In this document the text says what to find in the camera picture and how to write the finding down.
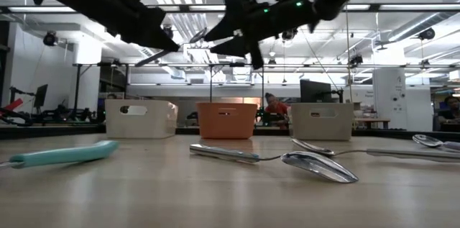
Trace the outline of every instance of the red object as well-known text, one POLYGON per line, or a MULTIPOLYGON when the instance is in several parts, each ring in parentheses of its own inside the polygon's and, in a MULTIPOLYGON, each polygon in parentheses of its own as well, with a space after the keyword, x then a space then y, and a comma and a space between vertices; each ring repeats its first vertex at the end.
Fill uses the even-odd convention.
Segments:
POLYGON ((22 99, 17 99, 15 100, 13 103, 11 103, 10 105, 8 106, 5 106, 4 109, 8 109, 8 110, 11 110, 13 111, 15 108, 17 108, 18 106, 21 106, 23 103, 22 99))
POLYGON ((276 106, 267 106, 265 108, 265 111, 268 113, 278 113, 281 115, 286 115, 288 114, 288 106, 286 106, 284 103, 278 102, 276 106))

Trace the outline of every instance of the white storage bin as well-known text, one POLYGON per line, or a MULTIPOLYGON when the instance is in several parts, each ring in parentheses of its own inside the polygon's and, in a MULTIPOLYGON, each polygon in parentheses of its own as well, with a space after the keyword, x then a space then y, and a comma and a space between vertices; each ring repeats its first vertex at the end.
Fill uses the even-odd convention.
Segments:
POLYGON ((161 139, 173 136, 178 107, 168 101, 107 99, 108 138, 161 139))
POLYGON ((290 134, 299 140, 345 140, 353 129, 353 104, 294 103, 288 111, 290 134))

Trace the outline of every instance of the computer monitor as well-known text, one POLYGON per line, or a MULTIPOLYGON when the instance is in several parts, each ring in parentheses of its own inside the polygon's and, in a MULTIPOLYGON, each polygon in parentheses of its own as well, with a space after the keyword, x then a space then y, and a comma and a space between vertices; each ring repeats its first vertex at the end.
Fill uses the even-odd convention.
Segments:
POLYGON ((48 84, 40 86, 35 92, 34 108, 39 109, 45 105, 46 91, 48 90, 48 84))
POLYGON ((332 103, 331 84, 300 80, 300 101, 332 103))

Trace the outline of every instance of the orange storage bin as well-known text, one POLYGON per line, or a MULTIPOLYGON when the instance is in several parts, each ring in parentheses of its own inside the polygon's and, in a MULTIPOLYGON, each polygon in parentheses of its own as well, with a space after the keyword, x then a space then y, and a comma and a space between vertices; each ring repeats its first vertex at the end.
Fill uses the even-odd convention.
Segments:
POLYGON ((197 103, 204 139, 248 139, 254 130, 256 104, 197 103))

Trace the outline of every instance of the silver spoon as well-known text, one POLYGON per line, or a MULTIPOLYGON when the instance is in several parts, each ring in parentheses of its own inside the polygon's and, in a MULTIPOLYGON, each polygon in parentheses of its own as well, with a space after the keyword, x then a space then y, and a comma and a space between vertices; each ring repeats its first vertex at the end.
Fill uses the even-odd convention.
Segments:
POLYGON ((460 150, 459 142, 443 142, 434 137, 429 137, 424 134, 416 134, 412 136, 412 140, 414 140, 414 142, 417 142, 418 144, 425 145, 429 148, 445 147, 456 151, 460 150))
POLYGON ((381 149, 366 149, 366 150, 348 150, 344 152, 335 153, 333 150, 322 148, 319 146, 311 145, 307 142, 291 139, 297 146, 303 148, 304 150, 315 152, 326 157, 332 158, 337 155, 350 153, 350 152, 365 152, 368 155, 372 156, 390 156, 395 158, 409 158, 409 159, 421 159, 421 160, 431 160, 441 163, 460 163, 460 154, 458 153, 449 153, 449 152, 415 152, 407 150, 381 150, 381 149))
POLYGON ((353 183, 359 179, 351 171, 339 165, 333 160, 313 152, 288 152, 271 158, 261 158, 257 154, 241 152, 238 150, 227 150, 220 147, 209 147, 205 145, 190 145, 190 152, 197 155, 212 156, 226 160, 239 160, 247 163, 257 163, 281 158, 289 165, 302 168, 339 183, 353 183))

